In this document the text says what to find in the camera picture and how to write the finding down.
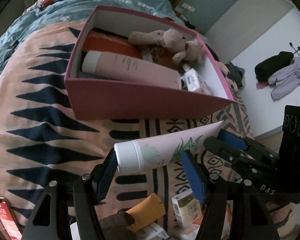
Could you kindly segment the peach black patterned blanket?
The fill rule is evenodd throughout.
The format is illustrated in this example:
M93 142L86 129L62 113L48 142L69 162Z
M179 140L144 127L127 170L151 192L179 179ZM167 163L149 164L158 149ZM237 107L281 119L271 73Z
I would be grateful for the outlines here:
M81 22L50 24L21 42L0 75L0 197L21 227L44 188L90 172L117 142L179 132L221 121L251 136L246 107L235 102L202 119L96 120L75 118L64 75Z

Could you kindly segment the small beige product box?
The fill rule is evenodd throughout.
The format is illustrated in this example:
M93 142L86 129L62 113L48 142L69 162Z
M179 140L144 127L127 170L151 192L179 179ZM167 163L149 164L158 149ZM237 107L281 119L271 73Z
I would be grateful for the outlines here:
M191 189L172 197L172 205L177 224L186 228L202 217L200 202L194 197Z

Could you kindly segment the pink cardboard box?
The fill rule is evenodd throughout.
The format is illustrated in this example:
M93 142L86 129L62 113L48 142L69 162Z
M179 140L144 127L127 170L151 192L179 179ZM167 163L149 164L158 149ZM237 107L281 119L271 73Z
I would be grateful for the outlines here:
M121 45L110 47L99 41L83 55L83 45L94 28L121 37L134 31L178 31L203 51L202 62L193 61L190 67L207 85L207 92L183 90L177 71L127 56ZM80 32L65 86L80 120L200 119L234 100L217 62L194 31L146 13L108 6L96 7Z

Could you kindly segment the long white product box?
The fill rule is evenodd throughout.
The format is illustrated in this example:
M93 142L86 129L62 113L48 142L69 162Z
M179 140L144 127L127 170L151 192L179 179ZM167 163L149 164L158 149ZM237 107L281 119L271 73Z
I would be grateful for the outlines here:
M81 239L79 236L78 226L77 223L73 223L70 225L71 235L72 239ZM133 239L169 239L169 235L167 232L160 227L156 223L152 223L149 226L132 233L130 236L133 237Z

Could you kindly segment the orange lotion tube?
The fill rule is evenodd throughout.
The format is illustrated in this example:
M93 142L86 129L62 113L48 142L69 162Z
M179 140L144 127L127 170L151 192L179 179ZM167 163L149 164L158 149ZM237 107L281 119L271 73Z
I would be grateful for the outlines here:
M162 200L155 193L151 194L145 200L126 211L134 218L134 223L127 226L132 232L143 229L166 214Z

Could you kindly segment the blue floral duvet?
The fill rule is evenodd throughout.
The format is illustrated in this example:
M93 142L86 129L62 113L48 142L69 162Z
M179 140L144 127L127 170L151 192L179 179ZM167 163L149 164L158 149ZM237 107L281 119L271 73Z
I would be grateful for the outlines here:
M0 75L18 44L34 31L58 22L84 22L98 5L132 9L182 23L168 0L60 0L44 9L27 9L0 36Z

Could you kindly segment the orange cloth in box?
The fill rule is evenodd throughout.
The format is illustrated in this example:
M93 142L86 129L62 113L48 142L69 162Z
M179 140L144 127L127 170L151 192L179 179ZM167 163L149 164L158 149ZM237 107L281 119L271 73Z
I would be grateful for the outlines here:
M104 31L89 31L82 46L82 51L111 52L142 59L142 51L139 47L131 45L128 39L118 35L112 35Z

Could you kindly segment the lilac hoodie on hook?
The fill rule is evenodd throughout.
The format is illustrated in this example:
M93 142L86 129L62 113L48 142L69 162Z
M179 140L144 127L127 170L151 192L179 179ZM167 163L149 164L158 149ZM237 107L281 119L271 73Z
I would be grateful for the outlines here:
M273 86L270 95L273 101L287 96L300 85L300 58L295 57L293 63L275 72L268 79Z

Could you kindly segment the pink lotion tube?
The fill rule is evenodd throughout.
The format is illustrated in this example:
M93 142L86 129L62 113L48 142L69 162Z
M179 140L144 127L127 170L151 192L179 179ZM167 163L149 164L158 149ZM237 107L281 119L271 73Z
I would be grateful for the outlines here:
M176 70L106 51L89 51L82 63L82 71L119 81L181 89L181 78Z

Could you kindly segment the brown knitted plush toy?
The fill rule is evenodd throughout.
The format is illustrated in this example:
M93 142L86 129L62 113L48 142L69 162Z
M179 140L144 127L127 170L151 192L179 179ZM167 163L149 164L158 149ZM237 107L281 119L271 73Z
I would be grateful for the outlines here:
M127 229L134 223L135 219L123 211L100 220L106 240L134 240L134 233Z

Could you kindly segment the pink knitted teddy bear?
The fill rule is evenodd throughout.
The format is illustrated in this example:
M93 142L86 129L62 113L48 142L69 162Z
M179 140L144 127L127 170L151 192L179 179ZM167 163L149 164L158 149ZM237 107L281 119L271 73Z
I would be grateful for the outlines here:
M183 60L197 61L199 64L202 64L205 55L202 45L197 40L187 41L179 31L172 28L167 31L157 30L151 33L133 31L128 41L138 46L162 46L174 54L172 61L175 64L179 64Z

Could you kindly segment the small white cream tube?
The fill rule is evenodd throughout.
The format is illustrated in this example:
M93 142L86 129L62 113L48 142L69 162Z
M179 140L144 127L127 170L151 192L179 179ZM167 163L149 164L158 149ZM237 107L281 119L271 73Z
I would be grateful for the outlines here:
M184 64L183 69L185 70L184 79L187 90L195 93L203 93L202 82L196 70L191 68L188 64Z

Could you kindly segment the black garment on hook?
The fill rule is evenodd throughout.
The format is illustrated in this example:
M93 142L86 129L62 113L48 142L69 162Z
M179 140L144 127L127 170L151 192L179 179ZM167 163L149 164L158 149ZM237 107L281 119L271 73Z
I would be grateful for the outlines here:
M294 54L288 51L281 51L255 66L255 75L259 83L267 82L275 72L289 66L294 59Z

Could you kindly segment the red smartphone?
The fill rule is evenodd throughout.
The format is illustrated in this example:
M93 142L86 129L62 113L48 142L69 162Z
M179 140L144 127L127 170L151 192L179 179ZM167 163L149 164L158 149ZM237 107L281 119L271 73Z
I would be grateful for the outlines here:
M22 230L8 200L0 197L0 236L3 239L21 239Z

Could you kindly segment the white green-print lotion tube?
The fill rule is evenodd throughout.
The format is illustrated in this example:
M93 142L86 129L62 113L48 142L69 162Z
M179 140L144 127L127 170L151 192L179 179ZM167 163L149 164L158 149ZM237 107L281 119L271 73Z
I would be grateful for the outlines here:
M145 172L179 161L186 150L192 154L201 153L204 140L217 136L222 124L219 121L180 132L117 143L114 150L118 171L122 175Z

